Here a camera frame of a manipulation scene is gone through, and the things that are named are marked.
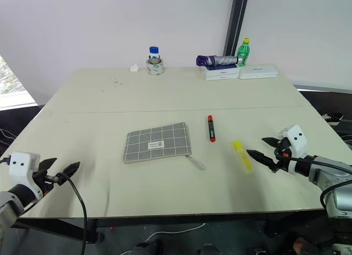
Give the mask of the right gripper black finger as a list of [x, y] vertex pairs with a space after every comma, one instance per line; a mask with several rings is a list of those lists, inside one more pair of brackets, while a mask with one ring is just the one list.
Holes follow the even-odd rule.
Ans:
[[267, 166], [269, 169], [275, 168], [276, 163], [266, 156], [264, 153], [261, 153], [257, 150], [247, 150], [246, 151], [255, 161]]
[[277, 148], [281, 143], [279, 139], [274, 137], [265, 137], [265, 138], [262, 138], [262, 141], [264, 141], [265, 143], [267, 143], [268, 145], [274, 148]]

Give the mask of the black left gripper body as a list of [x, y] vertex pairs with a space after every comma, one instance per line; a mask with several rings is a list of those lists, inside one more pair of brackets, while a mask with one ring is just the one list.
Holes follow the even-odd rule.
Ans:
[[33, 180], [36, 185], [39, 186], [43, 195], [47, 195], [51, 190], [53, 190], [54, 185], [63, 185], [69, 178], [67, 172], [57, 173], [55, 176], [50, 176], [47, 174], [46, 170], [39, 170], [33, 174]]

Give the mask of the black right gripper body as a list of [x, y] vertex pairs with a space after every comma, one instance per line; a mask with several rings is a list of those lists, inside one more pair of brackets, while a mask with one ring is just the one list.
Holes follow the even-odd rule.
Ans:
[[292, 156], [292, 152], [289, 149], [291, 143], [288, 138], [283, 138], [280, 141], [280, 145], [274, 150], [274, 155], [278, 161], [276, 163], [275, 168], [271, 169], [273, 173], [276, 173], [278, 170], [284, 170], [288, 172], [288, 167], [290, 163], [289, 159]]

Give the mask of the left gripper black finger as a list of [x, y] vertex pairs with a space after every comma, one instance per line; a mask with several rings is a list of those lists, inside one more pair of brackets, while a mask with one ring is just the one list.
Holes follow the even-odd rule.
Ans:
[[47, 173], [48, 169], [55, 163], [57, 158], [45, 159], [39, 163], [38, 172], [39, 173]]
[[79, 166], [80, 162], [77, 161], [67, 166], [62, 172], [57, 173], [58, 181], [67, 181], [77, 172]]

